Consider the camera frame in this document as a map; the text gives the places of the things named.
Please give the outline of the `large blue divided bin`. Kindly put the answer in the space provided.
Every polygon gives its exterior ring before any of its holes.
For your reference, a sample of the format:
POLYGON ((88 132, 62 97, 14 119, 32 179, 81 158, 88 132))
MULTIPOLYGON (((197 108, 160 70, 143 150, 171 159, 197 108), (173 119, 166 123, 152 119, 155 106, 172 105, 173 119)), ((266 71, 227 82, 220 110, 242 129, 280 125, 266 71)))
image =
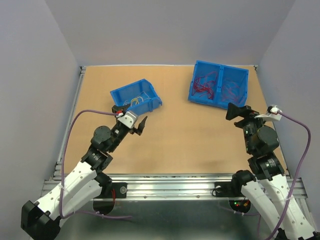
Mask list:
POLYGON ((221 109, 227 109, 228 103, 243 107, 248 98, 248 81, 247 69, 197 60, 188 101, 221 109))

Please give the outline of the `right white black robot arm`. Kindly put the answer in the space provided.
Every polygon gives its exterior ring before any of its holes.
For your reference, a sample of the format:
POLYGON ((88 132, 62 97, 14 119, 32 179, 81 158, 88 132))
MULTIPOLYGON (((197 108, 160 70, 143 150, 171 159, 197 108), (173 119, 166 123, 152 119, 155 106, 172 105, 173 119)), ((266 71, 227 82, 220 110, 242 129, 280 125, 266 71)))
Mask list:
POLYGON ((266 122, 279 121, 282 111, 271 105, 266 114, 260 114, 250 106, 236 106, 229 103, 226 120, 236 117, 235 122, 242 129, 250 170, 240 170, 232 175, 227 189, 231 195, 243 195, 256 208, 267 223, 275 240, 318 240, 319 232, 308 222, 293 196, 296 179, 289 185, 285 170, 274 154, 279 147, 276 131, 266 122))

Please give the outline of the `small blue plastic bin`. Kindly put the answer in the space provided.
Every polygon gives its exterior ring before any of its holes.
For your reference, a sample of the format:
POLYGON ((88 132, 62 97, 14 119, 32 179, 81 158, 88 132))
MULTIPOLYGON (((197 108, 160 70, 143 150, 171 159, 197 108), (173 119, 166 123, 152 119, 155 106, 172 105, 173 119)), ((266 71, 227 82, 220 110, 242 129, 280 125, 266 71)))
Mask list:
POLYGON ((163 105, 161 98, 153 85, 146 79, 141 79, 110 91, 117 106, 130 104, 128 111, 140 116, 163 105))

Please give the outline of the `aluminium extrusion rail frame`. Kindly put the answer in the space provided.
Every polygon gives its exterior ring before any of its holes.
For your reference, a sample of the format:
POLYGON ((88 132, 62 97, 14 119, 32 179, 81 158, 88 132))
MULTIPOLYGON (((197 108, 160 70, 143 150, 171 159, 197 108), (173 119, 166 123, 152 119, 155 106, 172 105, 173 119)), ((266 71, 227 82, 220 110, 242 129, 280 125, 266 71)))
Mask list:
POLYGON ((230 164, 229 181, 216 181, 216 198, 245 197, 277 240, 317 240, 276 156, 272 121, 285 113, 267 106, 251 66, 199 61, 195 66, 88 66, 61 152, 61 180, 46 195, 26 202, 21 228, 35 240, 55 239, 63 224, 93 199, 128 195, 117 170, 206 173, 230 164))

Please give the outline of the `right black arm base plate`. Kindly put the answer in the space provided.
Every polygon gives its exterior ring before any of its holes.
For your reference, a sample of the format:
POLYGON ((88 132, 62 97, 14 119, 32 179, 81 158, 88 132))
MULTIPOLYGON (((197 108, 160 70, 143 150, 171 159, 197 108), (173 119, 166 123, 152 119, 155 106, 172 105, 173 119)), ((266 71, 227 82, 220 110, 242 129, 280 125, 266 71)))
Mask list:
POLYGON ((231 181, 218 181, 214 183, 211 194, 217 198, 244 198, 245 196, 241 193, 241 187, 242 185, 231 181))

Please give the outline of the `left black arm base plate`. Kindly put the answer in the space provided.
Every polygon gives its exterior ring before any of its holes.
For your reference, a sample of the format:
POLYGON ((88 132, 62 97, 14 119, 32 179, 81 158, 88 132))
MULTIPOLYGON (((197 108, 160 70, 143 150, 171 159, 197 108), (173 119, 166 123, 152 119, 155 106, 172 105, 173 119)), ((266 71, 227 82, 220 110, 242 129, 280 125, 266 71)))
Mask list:
POLYGON ((109 182, 102 187, 100 195, 96 199, 125 199, 127 197, 128 184, 126 182, 109 182))

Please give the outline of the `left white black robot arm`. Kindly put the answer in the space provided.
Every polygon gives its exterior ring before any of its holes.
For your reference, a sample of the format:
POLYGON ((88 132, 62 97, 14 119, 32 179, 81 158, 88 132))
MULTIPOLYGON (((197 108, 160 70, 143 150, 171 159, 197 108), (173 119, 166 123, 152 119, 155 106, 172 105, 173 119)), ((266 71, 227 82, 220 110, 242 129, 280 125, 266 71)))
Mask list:
POLYGON ((97 127, 90 146, 75 168, 46 195, 27 201, 21 209, 20 227, 34 240, 54 240, 65 221, 95 197, 115 196, 112 179, 103 171, 113 160, 110 155, 127 134, 141 135, 146 119, 137 123, 138 115, 129 105, 114 105, 109 112, 115 118, 113 128, 97 127))

